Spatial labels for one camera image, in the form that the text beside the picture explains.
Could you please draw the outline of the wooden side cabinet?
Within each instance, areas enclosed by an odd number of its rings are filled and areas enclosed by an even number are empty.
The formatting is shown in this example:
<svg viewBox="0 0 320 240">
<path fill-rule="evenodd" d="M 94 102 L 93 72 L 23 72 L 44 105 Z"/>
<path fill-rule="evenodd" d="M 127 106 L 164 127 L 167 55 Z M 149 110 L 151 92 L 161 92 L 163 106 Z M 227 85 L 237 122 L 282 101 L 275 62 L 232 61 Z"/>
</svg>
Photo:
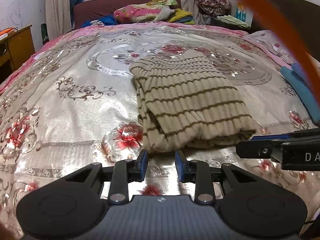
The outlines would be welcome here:
<svg viewBox="0 0 320 240">
<path fill-rule="evenodd" d="M 31 27 L 28 25 L 20 30 L 12 28 L 11 32 L 1 38 L 1 67 L 10 66 L 14 72 L 35 53 Z"/>
</svg>

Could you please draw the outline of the light green folded fabric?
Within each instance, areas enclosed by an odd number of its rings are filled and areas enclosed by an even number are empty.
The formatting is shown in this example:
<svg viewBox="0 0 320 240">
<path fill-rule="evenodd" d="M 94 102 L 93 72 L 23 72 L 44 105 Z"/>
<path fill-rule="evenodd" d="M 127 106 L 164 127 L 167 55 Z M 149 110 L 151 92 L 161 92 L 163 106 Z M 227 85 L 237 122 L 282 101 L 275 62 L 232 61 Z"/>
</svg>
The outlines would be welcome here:
<svg viewBox="0 0 320 240">
<path fill-rule="evenodd" d="M 228 24 L 231 24 L 231 25 L 237 25 L 239 27 L 242 27 L 242 28 L 249 28 L 249 25 L 231 15 L 223 15 L 223 16 L 217 16 L 216 19 L 218 21 L 221 21 L 223 23 L 228 23 Z"/>
</svg>

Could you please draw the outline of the dark wooden board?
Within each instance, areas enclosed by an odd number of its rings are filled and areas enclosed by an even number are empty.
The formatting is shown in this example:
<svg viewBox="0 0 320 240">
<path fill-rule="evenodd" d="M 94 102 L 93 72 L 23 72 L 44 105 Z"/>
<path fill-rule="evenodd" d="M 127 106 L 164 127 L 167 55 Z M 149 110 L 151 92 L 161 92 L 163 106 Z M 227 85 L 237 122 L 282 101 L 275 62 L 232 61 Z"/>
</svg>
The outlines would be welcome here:
<svg viewBox="0 0 320 240">
<path fill-rule="evenodd" d="M 320 6 L 306 0 L 268 0 L 294 25 L 308 53 L 319 60 Z"/>
</svg>

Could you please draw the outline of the teal blue cloth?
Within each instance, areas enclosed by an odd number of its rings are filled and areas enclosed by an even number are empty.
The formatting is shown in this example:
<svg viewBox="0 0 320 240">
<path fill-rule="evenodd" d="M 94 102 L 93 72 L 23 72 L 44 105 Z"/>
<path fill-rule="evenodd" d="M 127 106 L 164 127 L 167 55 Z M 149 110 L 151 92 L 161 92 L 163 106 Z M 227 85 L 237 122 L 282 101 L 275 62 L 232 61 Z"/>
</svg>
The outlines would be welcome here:
<svg viewBox="0 0 320 240">
<path fill-rule="evenodd" d="M 299 96 L 308 111 L 312 122 L 316 126 L 319 126 L 319 104 L 309 87 L 306 73 L 300 64 L 293 63 L 291 69 L 282 66 L 280 73 Z"/>
</svg>

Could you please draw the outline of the beige striped knit sweater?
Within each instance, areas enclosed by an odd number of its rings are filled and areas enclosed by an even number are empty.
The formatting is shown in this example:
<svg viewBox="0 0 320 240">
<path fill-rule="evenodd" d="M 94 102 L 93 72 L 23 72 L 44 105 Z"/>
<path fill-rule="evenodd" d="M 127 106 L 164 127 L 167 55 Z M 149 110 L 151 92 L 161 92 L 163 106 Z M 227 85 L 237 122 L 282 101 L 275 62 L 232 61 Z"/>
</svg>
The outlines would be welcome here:
<svg viewBox="0 0 320 240">
<path fill-rule="evenodd" d="M 150 153 L 232 146 L 257 124 L 238 89 L 202 53 L 149 56 L 129 67 L 137 90 L 143 146 Z"/>
</svg>

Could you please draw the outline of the pink polka dot pillow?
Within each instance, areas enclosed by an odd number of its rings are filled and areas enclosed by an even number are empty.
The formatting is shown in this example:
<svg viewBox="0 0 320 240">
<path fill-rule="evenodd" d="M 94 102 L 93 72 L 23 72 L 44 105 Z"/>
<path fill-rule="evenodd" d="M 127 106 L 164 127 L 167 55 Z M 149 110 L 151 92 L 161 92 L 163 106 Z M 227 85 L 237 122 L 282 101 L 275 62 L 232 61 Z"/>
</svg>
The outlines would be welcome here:
<svg viewBox="0 0 320 240">
<path fill-rule="evenodd" d="M 297 62 L 291 51 L 287 49 L 283 42 L 281 42 L 271 30 L 256 31 L 246 35 L 245 38 L 262 44 L 269 52 L 278 56 L 289 65 Z"/>
</svg>

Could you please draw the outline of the pink floral folded quilt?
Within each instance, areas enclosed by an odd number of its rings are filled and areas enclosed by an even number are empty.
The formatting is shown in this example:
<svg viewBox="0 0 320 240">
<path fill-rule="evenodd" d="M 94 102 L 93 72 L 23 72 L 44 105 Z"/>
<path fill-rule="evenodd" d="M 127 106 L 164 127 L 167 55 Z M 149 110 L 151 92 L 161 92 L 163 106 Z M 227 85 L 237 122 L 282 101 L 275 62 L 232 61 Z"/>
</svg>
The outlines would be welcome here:
<svg viewBox="0 0 320 240">
<path fill-rule="evenodd" d="M 153 21 L 164 6 L 171 9 L 178 5 L 176 0 L 151 0 L 143 4 L 130 4 L 117 9 L 113 16 L 120 24 L 144 23 Z"/>
</svg>

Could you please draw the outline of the yellow folded cloth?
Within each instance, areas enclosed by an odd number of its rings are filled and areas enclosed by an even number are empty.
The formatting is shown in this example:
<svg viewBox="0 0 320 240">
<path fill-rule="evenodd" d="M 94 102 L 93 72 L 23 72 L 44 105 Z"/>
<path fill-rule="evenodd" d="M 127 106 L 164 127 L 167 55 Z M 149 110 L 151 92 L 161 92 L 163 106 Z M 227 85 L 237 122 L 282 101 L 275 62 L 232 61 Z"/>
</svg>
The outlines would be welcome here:
<svg viewBox="0 0 320 240">
<path fill-rule="evenodd" d="M 167 19 L 170 23 L 195 24 L 193 13 L 177 8 Z"/>
</svg>

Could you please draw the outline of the blue garment on bed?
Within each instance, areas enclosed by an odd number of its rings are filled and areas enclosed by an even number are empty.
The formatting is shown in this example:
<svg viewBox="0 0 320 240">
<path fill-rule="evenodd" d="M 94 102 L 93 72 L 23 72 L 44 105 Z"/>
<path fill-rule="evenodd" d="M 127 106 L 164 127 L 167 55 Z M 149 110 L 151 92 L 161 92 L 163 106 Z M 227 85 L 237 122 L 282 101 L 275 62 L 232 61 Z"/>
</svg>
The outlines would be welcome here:
<svg viewBox="0 0 320 240">
<path fill-rule="evenodd" d="M 97 20 L 89 20 L 84 22 L 81 27 L 90 27 L 90 26 L 109 26 L 109 25 L 117 25 L 117 20 L 114 18 L 113 15 L 107 15 Z"/>
</svg>

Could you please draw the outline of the cartoon picture box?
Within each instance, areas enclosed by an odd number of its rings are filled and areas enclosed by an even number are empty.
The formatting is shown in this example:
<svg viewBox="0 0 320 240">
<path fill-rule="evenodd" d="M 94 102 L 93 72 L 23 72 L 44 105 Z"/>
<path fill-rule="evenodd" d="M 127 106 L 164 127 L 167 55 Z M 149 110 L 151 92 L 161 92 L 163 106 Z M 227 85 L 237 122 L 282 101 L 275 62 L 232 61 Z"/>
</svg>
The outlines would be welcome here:
<svg viewBox="0 0 320 240">
<path fill-rule="evenodd" d="M 235 17 L 248 25 L 251 25 L 253 20 L 253 12 L 250 11 L 242 2 L 236 4 Z"/>
</svg>

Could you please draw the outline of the dark floral bundle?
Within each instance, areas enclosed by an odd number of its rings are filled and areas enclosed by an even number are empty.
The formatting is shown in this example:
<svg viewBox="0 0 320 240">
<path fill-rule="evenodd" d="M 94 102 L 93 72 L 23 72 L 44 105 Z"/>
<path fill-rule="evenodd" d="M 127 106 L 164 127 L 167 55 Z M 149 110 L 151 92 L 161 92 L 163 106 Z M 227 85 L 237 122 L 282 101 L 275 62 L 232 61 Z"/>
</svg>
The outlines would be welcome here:
<svg viewBox="0 0 320 240">
<path fill-rule="evenodd" d="M 223 16 L 231 11 L 229 0 L 195 0 L 195 2 L 205 15 Z"/>
</svg>

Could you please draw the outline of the white stuffed toy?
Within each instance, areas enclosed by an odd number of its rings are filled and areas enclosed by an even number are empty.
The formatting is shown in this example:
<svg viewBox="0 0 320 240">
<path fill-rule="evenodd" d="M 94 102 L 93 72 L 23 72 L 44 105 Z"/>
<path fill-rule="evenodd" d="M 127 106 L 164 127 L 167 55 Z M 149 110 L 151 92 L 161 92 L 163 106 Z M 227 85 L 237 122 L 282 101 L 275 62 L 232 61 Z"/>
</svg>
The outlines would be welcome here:
<svg viewBox="0 0 320 240">
<path fill-rule="evenodd" d="M 166 21 L 170 17 L 170 15 L 173 13 L 175 13 L 174 9 L 171 9 L 169 6 L 164 6 L 153 21 L 154 22 Z"/>
</svg>

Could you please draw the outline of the green bottle by wall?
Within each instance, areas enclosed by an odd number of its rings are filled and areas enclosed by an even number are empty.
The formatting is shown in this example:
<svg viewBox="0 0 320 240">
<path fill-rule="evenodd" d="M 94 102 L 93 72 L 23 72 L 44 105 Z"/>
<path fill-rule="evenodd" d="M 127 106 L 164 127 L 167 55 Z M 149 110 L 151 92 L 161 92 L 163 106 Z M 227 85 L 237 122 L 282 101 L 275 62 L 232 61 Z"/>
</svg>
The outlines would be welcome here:
<svg viewBox="0 0 320 240">
<path fill-rule="evenodd" d="M 49 42 L 47 25 L 45 23 L 41 24 L 41 35 L 42 35 L 42 43 L 43 45 L 45 45 L 47 42 Z"/>
</svg>

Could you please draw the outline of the dark red headboard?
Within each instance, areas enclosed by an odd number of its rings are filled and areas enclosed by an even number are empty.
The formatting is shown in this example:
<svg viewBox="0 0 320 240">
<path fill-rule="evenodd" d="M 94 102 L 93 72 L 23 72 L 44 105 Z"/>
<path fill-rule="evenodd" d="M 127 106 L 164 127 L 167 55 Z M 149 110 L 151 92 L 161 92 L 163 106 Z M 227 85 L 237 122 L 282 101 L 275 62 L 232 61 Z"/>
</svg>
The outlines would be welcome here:
<svg viewBox="0 0 320 240">
<path fill-rule="evenodd" d="M 77 4 L 74 7 L 75 29 L 80 29 L 81 25 L 89 20 L 97 20 L 113 13 L 124 6 L 130 4 L 143 4 L 151 0 L 90 0 Z M 181 8 L 181 1 L 176 0 L 178 5 L 174 9 Z"/>
</svg>

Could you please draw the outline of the beige left curtain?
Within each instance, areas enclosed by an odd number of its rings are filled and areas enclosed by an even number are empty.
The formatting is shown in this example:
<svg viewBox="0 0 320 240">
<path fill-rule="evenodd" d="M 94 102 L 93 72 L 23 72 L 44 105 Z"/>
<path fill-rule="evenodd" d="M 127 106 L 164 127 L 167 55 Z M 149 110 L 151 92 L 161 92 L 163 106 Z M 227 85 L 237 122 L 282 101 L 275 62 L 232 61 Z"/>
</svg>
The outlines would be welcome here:
<svg viewBox="0 0 320 240">
<path fill-rule="evenodd" d="M 69 0 L 45 0 L 46 25 L 50 41 L 71 31 Z"/>
</svg>

